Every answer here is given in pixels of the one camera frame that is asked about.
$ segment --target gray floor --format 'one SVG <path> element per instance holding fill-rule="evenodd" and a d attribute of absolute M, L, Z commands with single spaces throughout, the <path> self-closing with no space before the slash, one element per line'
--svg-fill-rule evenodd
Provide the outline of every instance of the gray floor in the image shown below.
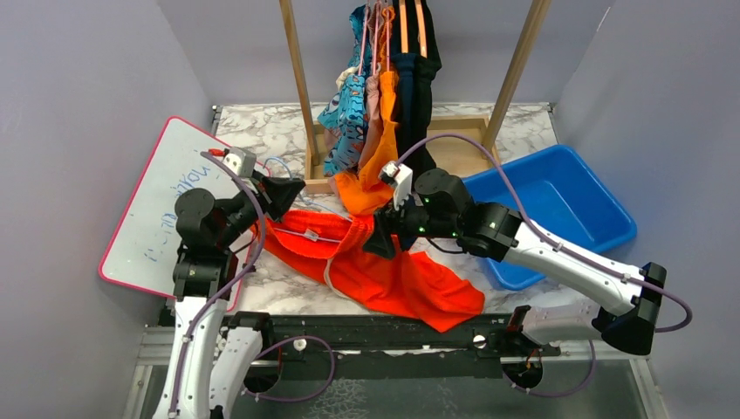
<path fill-rule="evenodd" d="M 548 362 L 538 389 L 564 390 L 583 378 L 588 363 Z M 166 367 L 155 367 L 142 418 L 150 418 L 159 401 Z M 272 395 L 298 396 L 317 382 L 280 382 Z M 629 361 L 599 361 L 596 376 L 585 390 L 561 399 L 518 393 L 504 380 L 474 378 L 335 381 L 308 402 L 285 404 L 242 398 L 232 419 L 415 419 L 415 418 L 647 418 Z"/>

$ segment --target blue cable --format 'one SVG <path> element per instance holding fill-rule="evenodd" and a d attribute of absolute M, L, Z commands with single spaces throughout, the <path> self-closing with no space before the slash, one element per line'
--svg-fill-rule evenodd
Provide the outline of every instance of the blue cable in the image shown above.
<path fill-rule="evenodd" d="M 288 163 L 286 163 L 285 160 L 281 159 L 280 157 L 272 156 L 272 157 L 268 157 L 267 159 L 265 159 L 264 164 L 267 164 L 268 161 L 275 161 L 275 162 L 279 163 L 288 172 L 288 176 L 289 177 L 293 177 L 293 173 L 291 172 L 291 168 L 288 167 Z M 300 199 L 301 202 L 303 202 L 306 205 L 313 205 L 313 206 L 316 206 L 316 207 L 319 207 L 319 208 L 323 208 L 324 210 L 327 210 L 327 211 L 331 212 L 332 214 L 334 214 L 336 216 L 341 216 L 342 218 L 344 218 L 345 220 L 349 221 L 350 223 L 352 222 L 352 219 L 350 217 L 345 216 L 343 214 L 340 214 L 339 212 L 337 212 L 337 211 L 335 211 L 335 210 L 333 210 L 333 209 L 325 206 L 324 204 L 317 203 L 315 201 L 311 201 L 311 200 L 305 199 L 301 194 L 298 194 L 298 199 Z"/>

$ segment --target gray wall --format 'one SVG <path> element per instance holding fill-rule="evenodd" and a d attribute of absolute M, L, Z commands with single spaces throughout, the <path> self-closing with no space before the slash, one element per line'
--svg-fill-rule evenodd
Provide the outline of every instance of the gray wall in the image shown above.
<path fill-rule="evenodd" d="M 218 104 L 297 102 L 277 0 L 158 0 L 208 96 Z M 352 52 L 362 1 L 293 0 L 309 97 L 329 100 Z M 552 2 L 514 98 L 556 101 L 613 0 Z M 529 9 L 522 0 L 429 0 L 443 68 L 437 101 L 496 100 Z"/>
<path fill-rule="evenodd" d="M 672 417 L 737 417 L 740 367 L 740 3 L 618 0 L 556 108 L 573 145 L 634 216 L 627 260 L 668 268 L 695 310 L 661 335 Z M 681 317 L 667 302 L 660 323 Z"/>
<path fill-rule="evenodd" d="M 120 417 L 161 303 L 97 265 L 173 114 L 209 101 L 154 0 L 0 5 L 2 417 Z"/>

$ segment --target clothing rack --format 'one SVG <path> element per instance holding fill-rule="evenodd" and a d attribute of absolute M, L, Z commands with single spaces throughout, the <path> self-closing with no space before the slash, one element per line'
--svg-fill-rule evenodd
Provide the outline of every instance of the clothing rack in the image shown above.
<path fill-rule="evenodd" d="M 509 109 L 511 99 L 517 90 L 519 80 L 524 72 L 524 66 L 530 56 L 534 43 L 537 40 L 539 30 L 545 21 L 547 11 L 550 8 L 551 0 L 532 0 L 531 7 L 524 20 L 522 32 L 519 34 L 517 47 L 514 55 L 511 57 L 509 69 L 504 77 L 501 90 L 498 93 L 496 104 L 490 117 L 482 115 L 480 117 L 461 116 L 461 117 L 438 117 L 432 118 L 428 133 L 437 130 L 452 131 L 462 134 L 471 135 L 473 138 L 479 138 L 481 144 L 498 160 L 496 150 L 496 138 L 504 123 L 504 116 Z M 323 134 L 323 127 L 313 121 L 311 115 L 311 103 L 308 99 L 308 89 L 305 83 L 303 70 L 303 60 L 301 59 L 300 46 L 298 44 L 298 34 L 296 32 L 296 21 L 293 16 L 292 0 L 280 0 L 280 9 L 283 13 L 283 24 L 285 26 L 285 36 L 288 40 L 288 49 L 291 53 L 291 62 L 293 65 L 293 74 L 296 78 L 296 88 L 298 89 L 298 101 L 301 106 L 301 114 L 305 125 L 306 148 L 305 148 L 305 182 L 306 190 L 309 193 L 328 193 L 331 191 L 327 180 L 321 175 L 321 170 L 316 170 L 321 161 L 323 141 L 319 141 L 318 136 Z M 428 144 L 428 149 L 432 155 L 435 155 L 435 149 L 442 152 L 446 147 L 445 140 L 432 141 Z M 488 168 L 490 165 L 485 161 L 481 154 L 472 148 L 469 155 L 456 154 L 455 157 L 459 164 L 454 161 L 439 161 L 441 168 L 447 169 L 450 173 L 456 175 L 472 175 L 475 172 Z"/>

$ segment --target wooden rack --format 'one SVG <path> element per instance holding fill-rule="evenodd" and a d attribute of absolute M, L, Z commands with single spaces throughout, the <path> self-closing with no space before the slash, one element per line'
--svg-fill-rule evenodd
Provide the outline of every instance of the wooden rack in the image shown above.
<path fill-rule="evenodd" d="M 547 10 L 550 8 L 551 0 L 532 0 L 527 18 L 524 20 L 522 32 L 519 34 L 517 48 L 509 63 L 509 70 L 504 77 L 504 83 L 498 93 L 493 113 L 490 115 L 473 116 L 451 116 L 435 117 L 428 128 L 428 134 L 439 134 L 442 132 L 455 132 L 468 135 L 483 144 L 490 150 L 498 160 L 496 150 L 496 138 L 504 123 L 504 116 L 509 109 L 511 99 L 517 90 L 517 85 L 524 72 L 524 66 L 530 56 L 535 40 L 545 21 Z M 305 124 L 306 147 L 305 147 L 305 183 L 309 193 L 328 193 L 331 190 L 327 180 L 323 176 L 323 160 L 327 150 L 323 139 L 324 128 L 314 122 L 311 115 L 311 103 L 308 100 L 308 89 L 305 84 L 303 71 L 303 60 L 301 59 L 298 34 L 296 32 L 296 21 L 293 16 L 293 5 L 291 0 L 280 0 L 280 8 L 283 12 L 283 24 L 285 36 L 288 39 L 288 49 L 291 52 L 293 74 L 296 78 L 298 89 L 298 101 Z M 480 153 L 473 148 L 460 148 L 458 142 L 449 140 L 432 141 L 428 144 L 437 164 L 455 175 L 473 175 L 490 167 Z"/>

